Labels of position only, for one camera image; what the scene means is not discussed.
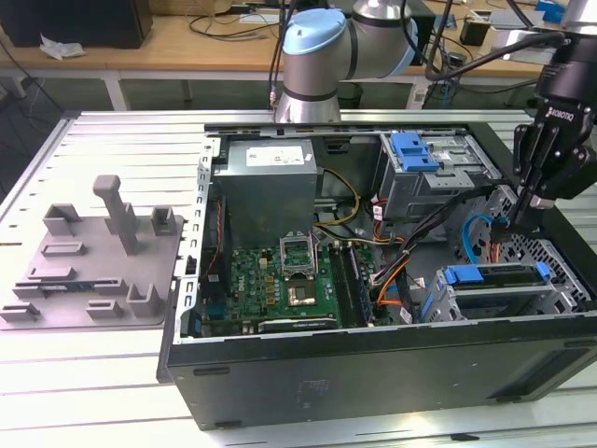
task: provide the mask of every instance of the yellow cable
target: yellow cable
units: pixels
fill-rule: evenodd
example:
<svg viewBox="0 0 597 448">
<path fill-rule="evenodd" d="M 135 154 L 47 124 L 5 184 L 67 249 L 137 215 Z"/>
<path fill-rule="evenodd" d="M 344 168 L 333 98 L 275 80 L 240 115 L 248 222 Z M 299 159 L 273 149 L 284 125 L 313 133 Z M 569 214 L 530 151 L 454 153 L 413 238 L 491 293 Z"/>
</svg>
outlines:
<svg viewBox="0 0 597 448">
<path fill-rule="evenodd" d="M 329 172 L 329 173 L 335 175 L 338 179 L 340 179 L 344 183 L 344 185 L 346 185 L 346 187 L 348 187 L 351 190 L 351 192 L 354 195 L 354 209 L 353 209 L 353 212 L 348 217 L 343 217 L 341 219 L 335 219 L 333 221 L 327 221 L 327 222 L 315 222 L 315 224 L 314 224 L 315 226 L 337 226 L 337 225 L 339 225 L 343 222 L 346 222 L 356 216 L 356 214 L 358 213 L 358 209 L 361 205 L 361 198 L 358 196 L 358 193 L 356 192 L 354 187 L 350 184 L 350 182 L 348 182 L 348 180 L 346 180 L 344 177 L 339 175 L 337 172 L 335 172 L 334 170 L 331 170 L 329 168 L 324 168 L 324 172 Z"/>
</svg>

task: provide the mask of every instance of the wooden table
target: wooden table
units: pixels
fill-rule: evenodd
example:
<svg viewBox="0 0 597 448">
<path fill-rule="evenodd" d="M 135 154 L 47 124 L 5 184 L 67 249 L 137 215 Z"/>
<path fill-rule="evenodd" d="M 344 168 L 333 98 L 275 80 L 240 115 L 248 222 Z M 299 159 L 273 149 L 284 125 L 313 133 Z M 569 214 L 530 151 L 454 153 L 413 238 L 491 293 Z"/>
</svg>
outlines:
<svg viewBox="0 0 597 448">
<path fill-rule="evenodd" d="M 444 6 L 437 2 L 427 5 L 437 14 Z M 467 6 L 454 6 L 452 13 L 456 19 L 470 14 L 470 9 L 494 9 L 485 0 L 471 0 Z M 458 39 L 463 21 L 458 21 L 458 30 L 446 30 L 445 36 Z M 254 24 L 214 23 L 210 33 L 233 33 L 255 27 Z M 33 77 L 61 78 L 99 78 L 102 79 L 115 110 L 128 110 L 129 103 L 123 92 L 122 79 L 180 79 L 183 82 L 183 93 L 190 98 L 190 79 L 224 79 L 224 80 L 265 80 L 270 69 L 271 55 L 275 38 L 271 32 L 276 27 L 261 30 L 262 39 L 246 42 L 222 42 L 192 33 L 187 26 L 187 18 L 181 16 L 154 17 L 152 31 L 140 49 L 85 49 L 85 56 L 71 60 L 57 61 L 51 59 L 37 48 L 14 48 L 5 35 L 0 36 L 7 44 L 14 58 L 24 66 Z M 493 32 L 483 47 L 470 47 L 475 57 L 486 54 L 493 41 Z M 450 42 L 447 48 L 463 52 Z M 541 66 L 528 63 L 494 61 L 469 72 L 463 82 L 482 85 L 508 85 L 526 79 L 538 77 Z M 6 56 L 0 52 L 0 77 L 6 78 L 6 86 L 10 82 L 13 91 L 24 95 L 20 82 L 22 72 Z M 424 78 L 423 67 L 410 67 L 399 76 L 381 79 L 367 79 L 366 82 L 402 82 L 412 84 L 409 108 L 421 108 L 423 98 L 430 85 Z"/>
</svg>

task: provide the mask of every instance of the table leg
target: table leg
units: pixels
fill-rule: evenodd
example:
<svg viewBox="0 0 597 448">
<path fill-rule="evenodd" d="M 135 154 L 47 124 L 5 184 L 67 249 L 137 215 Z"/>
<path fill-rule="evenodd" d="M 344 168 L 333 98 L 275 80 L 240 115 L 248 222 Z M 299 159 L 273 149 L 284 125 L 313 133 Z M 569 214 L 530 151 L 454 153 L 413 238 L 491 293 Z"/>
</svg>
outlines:
<svg viewBox="0 0 597 448">
<path fill-rule="evenodd" d="M 114 110 L 131 110 L 129 99 L 120 85 L 120 77 L 115 74 L 110 74 L 104 78 L 104 82 Z"/>
<path fill-rule="evenodd" d="M 431 86 L 431 82 L 425 77 L 415 78 L 415 81 L 410 87 L 407 109 L 423 109 L 423 103 L 425 101 L 425 97 L 427 96 L 429 86 Z"/>
<path fill-rule="evenodd" d="M 10 91 L 15 98 L 22 100 L 27 92 L 21 85 L 21 77 L 0 77 L 0 82 L 7 91 Z"/>
<path fill-rule="evenodd" d="M 183 100 L 185 103 L 193 101 L 193 88 L 190 86 L 188 79 L 180 81 L 180 87 L 183 89 Z"/>
</svg>

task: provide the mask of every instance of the perforated metal grill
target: perforated metal grill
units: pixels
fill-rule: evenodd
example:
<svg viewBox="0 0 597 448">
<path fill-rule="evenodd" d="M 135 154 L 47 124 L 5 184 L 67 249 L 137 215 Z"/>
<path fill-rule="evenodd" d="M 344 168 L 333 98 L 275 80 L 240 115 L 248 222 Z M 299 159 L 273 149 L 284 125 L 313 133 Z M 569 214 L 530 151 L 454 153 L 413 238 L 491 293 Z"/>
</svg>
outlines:
<svg viewBox="0 0 597 448">
<path fill-rule="evenodd" d="M 512 190 L 508 187 L 502 187 L 494 192 L 488 201 L 476 201 L 465 212 L 468 216 L 483 214 L 488 217 L 506 217 L 515 200 L 516 196 Z M 466 218 L 460 218 L 460 223 L 465 221 Z M 469 261 L 462 246 L 462 226 L 459 225 L 457 231 L 450 231 L 450 235 L 456 247 L 456 257 Z M 486 260 L 486 250 L 490 241 L 489 224 L 479 220 L 476 225 L 471 226 L 470 241 L 473 249 L 478 251 L 479 258 Z M 513 235 L 511 242 L 502 244 L 500 261 L 522 263 L 543 261 L 554 273 L 551 282 L 556 287 L 566 290 L 577 303 L 590 300 L 587 290 L 582 286 L 557 249 L 547 240 L 530 240 L 524 236 Z"/>
</svg>

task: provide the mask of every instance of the motherboard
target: motherboard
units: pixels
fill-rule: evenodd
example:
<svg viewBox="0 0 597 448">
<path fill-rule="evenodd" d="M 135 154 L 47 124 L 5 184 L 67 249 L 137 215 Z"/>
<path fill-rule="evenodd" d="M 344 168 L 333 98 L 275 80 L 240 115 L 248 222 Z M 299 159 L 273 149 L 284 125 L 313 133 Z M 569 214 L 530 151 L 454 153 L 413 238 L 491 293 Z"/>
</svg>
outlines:
<svg viewBox="0 0 597 448">
<path fill-rule="evenodd" d="M 372 321 L 370 247 L 294 244 L 303 242 L 234 250 L 229 297 L 206 303 L 202 334 L 351 328 Z"/>
</svg>

